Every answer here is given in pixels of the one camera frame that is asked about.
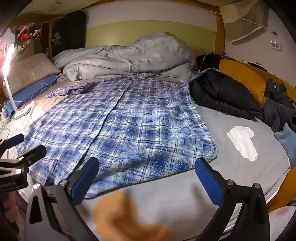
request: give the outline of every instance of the blue plaid shirt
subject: blue plaid shirt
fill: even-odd
[[[18,154],[46,147],[46,156],[30,167],[42,185],[58,184],[96,157],[99,173],[86,195],[93,197],[190,170],[197,158],[211,161],[218,152],[188,83],[117,76],[57,89],[47,97],[66,94],[29,126],[17,146]]]

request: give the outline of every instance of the blue pillowcase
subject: blue pillowcase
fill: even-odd
[[[39,80],[38,82],[17,92],[13,96],[13,99],[15,101],[15,105],[17,106],[17,108],[20,108],[24,103],[28,102],[29,100],[35,98],[36,96],[42,94],[44,91],[48,90],[51,86],[53,86],[57,82],[58,78],[59,78],[58,75],[55,75],[55,74],[49,75],[46,78]],[[15,111],[9,99],[4,101],[4,106],[6,107],[7,117],[11,118],[15,113]]]

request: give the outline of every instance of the gray duvet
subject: gray duvet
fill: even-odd
[[[194,55],[183,41],[158,32],[140,37],[130,46],[65,50],[53,62],[64,67],[71,81],[143,72],[186,80],[191,76]]]

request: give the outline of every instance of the metal bolt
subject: metal bolt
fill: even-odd
[[[34,185],[33,185],[33,188],[34,189],[38,189],[40,187],[40,183],[35,183]]]
[[[235,182],[231,179],[228,179],[227,181],[228,186],[233,186],[235,184]]]
[[[62,186],[66,186],[68,184],[68,180],[61,180],[59,184]]]
[[[259,183],[254,183],[255,188],[259,189],[261,188],[261,185]]]

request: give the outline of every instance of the lamp light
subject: lamp light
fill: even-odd
[[[12,58],[13,51],[14,51],[14,44],[9,46],[6,56],[5,56],[3,66],[2,66],[2,73],[3,73],[3,77],[4,77],[2,86],[6,90],[6,93],[9,96],[10,103],[15,111],[15,116],[13,118],[18,119],[18,118],[28,114],[29,111],[31,110],[31,106],[26,106],[24,109],[18,110],[17,106],[15,104],[15,101],[13,100],[10,88],[9,88],[7,76],[8,76],[9,70],[10,70],[10,61]]]

